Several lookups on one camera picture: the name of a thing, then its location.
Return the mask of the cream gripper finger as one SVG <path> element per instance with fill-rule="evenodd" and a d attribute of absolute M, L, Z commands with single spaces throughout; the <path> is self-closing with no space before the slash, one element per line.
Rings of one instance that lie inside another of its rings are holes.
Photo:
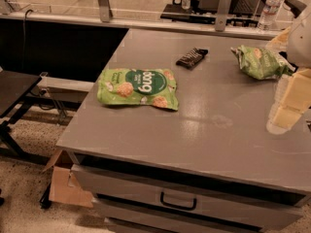
<path fill-rule="evenodd" d="M 311 69 L 294 73 L 281 100 L 284 108 L 304 114 L 311 106 Z"/>
<path fill-rule="evenodd" d="M 301 114 L 286 108 L 271 108 L 271 126 L 277 130 L 290 130 L 301 118 Z"/>

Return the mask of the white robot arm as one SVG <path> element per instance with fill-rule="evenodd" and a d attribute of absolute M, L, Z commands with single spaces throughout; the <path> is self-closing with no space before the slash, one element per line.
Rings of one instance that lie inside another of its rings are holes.
<path fill-rule="evenodd" d="M 266 124 L 273 134 L 291 130 L 311 106 L 311 5 L 292 24 L 287 56 L 298 69 L 290 77 L 283 75 L 278 82 Z"/>

